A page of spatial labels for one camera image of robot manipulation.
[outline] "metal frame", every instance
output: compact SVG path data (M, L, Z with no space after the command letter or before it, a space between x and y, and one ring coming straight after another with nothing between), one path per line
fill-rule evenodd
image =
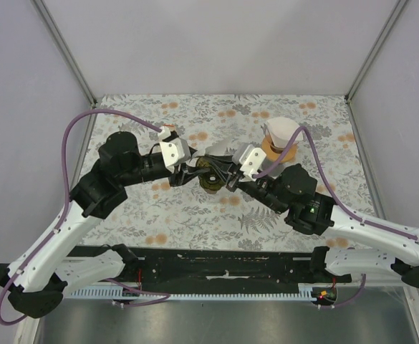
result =
M88 102L90 103L91 108L95 108L97 104L96 97L94 93L91 91L90 86L88 85L82 71L80 70L77 62L75 61L74 56L72 55L67 43L65 42L60 30L57 27L55 20L53 19L52 15L50 14L47 5L44 3L43 0L31 0L34 7L37 10L37 13L41 17L44 25L49 31L50 36L54 40L56 46L58 47L59 51L61 52L63 59L67 63L68 68L71 70L72 74L76 78L81 90L83 91L85 97L87 98ZM357 143L357 147L359 150L359 155L361 159L361 164L365 173L365 177L367 179L367 187L369 189L370 195L373 200L373 207L378 217L381 219L385 219L385 212L382 207L382 201L380 199L380 195L378 193L377 182L375 177L373 176L372 172L372 164L368 155L365 152L364 145L362 139L360 137L360 133L357 127L357 118L354 116L351 102L356 95L362 81L367 76L367 73L373 62L375 61L376 57L380 53L380 50L384 46L385 42L387 41L388 36L392 32L395 24L397 23L398 19L400 18L401 14L405 11L406 6L408 5L409 0L398 0L397 3L394 5L385 25L381 29L380 34L378 35L375 43L372 46L369 54L367 55L364 63L362 64L357 76L352 83L348 93L345 95L345 99L347 101L348 106L348 115L352 125L352 129L354 131L355 140ZM96 116L90 116L90 119L87 124L87 130L85 132L85 136L82 141L82 147L80 150L79 158L77 160L77 165L74 171L73 179L72 179L72 187L76 184L79 179L80 172L82 170L83 161L85 159L85 153L88 148L88 144L90 142L90 137L95 125ZM368 281L368 287L383 287L386 285L387 281L381 280L372 280ZM398 280L390 280L390 285L398 285ZM356 285L356 282L353 282L348 285ZM405 295L407 297L408 306L410 308L411 316L416 327L418 337L419 337L419 293L418 290L412 287L405 287ZM32 318L27 318L25 321L21 322L18 326L16 337L14 340L15 344L24 344L24 343L33 343L36 335L37 335L37 328L39 325L40 320L35 320Z
M97 102L95 94L91 91L90 86L88 85L85 77L82 74L82 71L79 68L79 65L75 61L75 58L69 50L66 41L61 35L57 23L53 19L53 16L50 14L47 5L43 0L31 0L31 2L34 5L34 8L37 10L38 15L44 22L45 27L48 29L48 32L50 33L54 43L57 45L58 50L61 52L64 61L67 63L70 71L75 76L80 89L83 91L92 108L94 108Z
M394 8L390 12L389 17L387 18L387 21L385 22L384 26L381 29L380 34L378 35L375 43L373 44L372 49L368 53L367 57L365 58L364 63L362 64L359 72L357 73L357 76L352 83L350 90L346 94L346 101L350 104L352 102L352 99L354 98L357 90L359 89L359 86L361 82L364 80L365 76L367 75L368 70L372 66L373 62L376 59L376 56L380 53L380 50L384 46L384 43L386 42L386 39L389 37L389 34L391 33L393 27L395 26L395 23L400 18L401 14L406 8L406 5L410 2L410 0L398 0L397 3L394 5Z

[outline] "red wire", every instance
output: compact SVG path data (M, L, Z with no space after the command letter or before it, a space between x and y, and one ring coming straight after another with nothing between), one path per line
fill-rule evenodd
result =
M140 273L141 273L141 269L139 269L138 271L138 284L139 284L139 290L143 289L143 284L140 281Z

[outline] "gray wall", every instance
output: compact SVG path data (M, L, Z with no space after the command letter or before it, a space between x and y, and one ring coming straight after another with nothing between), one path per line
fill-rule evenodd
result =
M0 262L26 250L59 211L61 137L87 108L31 2L0 1ZM71 171L85 126L70 139ZM9 307L4 315L16 316ZM15 330L0 326L0 343Z
M419 1L410 1L352 107L387 218L419 226Z
M343 95L396 0L46 0L96 96Z

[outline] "white bracket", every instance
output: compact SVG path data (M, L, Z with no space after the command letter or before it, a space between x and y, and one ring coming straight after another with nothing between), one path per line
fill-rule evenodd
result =
M312 297L312 287L299 286L299 292L294 294L172 294L170 301L315 301ZM71 299L101 299L101 300L149 300L163 296L140 295L132 296L131 292L124 295L123 288L116 285L90 285L73 292Z
M95 228L102 221L93 216L83 217L83 209L75 202L71 202L69 206L70 209L66 215L66 221L63 222L58 233L34 256L28 266L24 268L23 273L15 280L14 284L16 286L21 285L24 292L38 292L43 290L62 260L80 242L87 232ZM44 233L42 233L38 240L24 254L9 265L9 277L18 270L18 267L34 248L54 230L58 220L59 217L48 226Z
M374 216L360 213L359 211L355 211L349 207L348 209L353 212L355 216L362 217L364 219L364 223L360 223L360 221L346 214L339 206L334 206L331 217L331 220L334 222L334 226L325 230L324 234L326 236L348 238L369 247L381 249L383 252L387 252L388 254L397 257L404 263L413 267L419 265L418 241L370 226L366 223L366 221L383 224L397 229L398 231L416 235L417 237L419 237L419 228L402 226Z
M394 263L394 256L379 249L330 249L325 255L325 269L337 276L344 274L393 274L398 276L390 268L390 265Z
M103 254L86 258L82 262L63 262L55 273L61 281L67 282L63 295L68 296L87 285L118 276L124 267L122 257L108 249Z
M244 178L240 181L254 181L253 174L257 174L261 164L264 162L266 153L261 148L255 148L251 144L241 146L233 155L233 162L240 163L240 171Z
M173 173L174 166L180 165L190 159L190 148L187 141L182 138L174 138L169 142L165 142L166 138L171 136L171 132L175 129L172 125L164 125L160 127L161 131L158 133L158 140L160 141L160 149L163 155L163 161L166 168Z

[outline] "floral pattern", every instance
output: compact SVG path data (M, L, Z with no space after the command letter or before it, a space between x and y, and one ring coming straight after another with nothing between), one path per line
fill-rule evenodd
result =
M225 138L226 153L242 143L259 146L268 118L286 116L309 128L332 188L351 207L373 214L372 202L342 97L291 95L106 95L100 108L126 111L156 126L174 124L189 145L203 149ZM156 133L119 116L98 115L82 175L98 159L97 149L115 131L138 137L145 154ZM291 163L302 164L326 193L307 141ZM198 179L171 188L166 179L127 188L128 200L82 241L130 247L245 249L308 252L315 246L360 247L343 238L305 236L239 190L206 193Z

